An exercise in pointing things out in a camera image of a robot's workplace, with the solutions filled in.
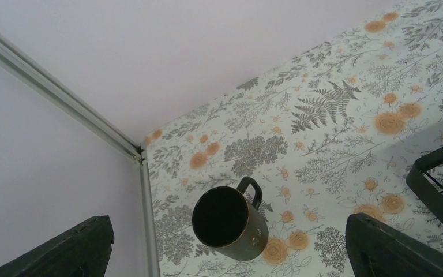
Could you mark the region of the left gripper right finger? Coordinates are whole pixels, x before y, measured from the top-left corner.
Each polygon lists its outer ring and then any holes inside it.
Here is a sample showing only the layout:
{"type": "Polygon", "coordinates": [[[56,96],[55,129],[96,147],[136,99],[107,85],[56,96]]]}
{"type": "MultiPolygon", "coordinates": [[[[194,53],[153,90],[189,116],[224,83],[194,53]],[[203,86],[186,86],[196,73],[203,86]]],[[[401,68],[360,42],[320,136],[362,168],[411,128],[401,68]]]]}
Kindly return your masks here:
{"type": "Polygon", "coordinates": [[[346,222],[346,251],[355,276],[443,276],[443,254],[358,213],[346,222]]]}

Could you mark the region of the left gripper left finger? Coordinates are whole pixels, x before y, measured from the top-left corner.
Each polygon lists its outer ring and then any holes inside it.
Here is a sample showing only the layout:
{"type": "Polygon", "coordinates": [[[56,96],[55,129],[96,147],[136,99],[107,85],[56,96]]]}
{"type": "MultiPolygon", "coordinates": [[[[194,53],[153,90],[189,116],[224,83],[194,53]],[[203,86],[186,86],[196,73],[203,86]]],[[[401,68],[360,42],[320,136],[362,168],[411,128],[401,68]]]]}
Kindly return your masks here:
{"type": "Polygon", "coordinates": [[[93,216],[0,266],[0,276],[104,276],[114,241],[110,217],[93,216]]]}

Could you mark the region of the black mug white rim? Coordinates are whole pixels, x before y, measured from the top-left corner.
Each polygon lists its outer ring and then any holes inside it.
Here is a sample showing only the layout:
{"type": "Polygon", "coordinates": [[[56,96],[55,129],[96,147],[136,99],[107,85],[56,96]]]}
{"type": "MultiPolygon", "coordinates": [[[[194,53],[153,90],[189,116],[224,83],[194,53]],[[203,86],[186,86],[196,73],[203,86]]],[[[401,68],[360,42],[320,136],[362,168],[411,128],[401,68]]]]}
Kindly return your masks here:
{"type": "Polygon", "coordinates": [[[264,251],[269,230],[259,207],[263,193],[251,177],[243,177],[236,188],[214,187],[197,201],[192,228],[208,248],[237,261],[250,261],[264,251]]]}

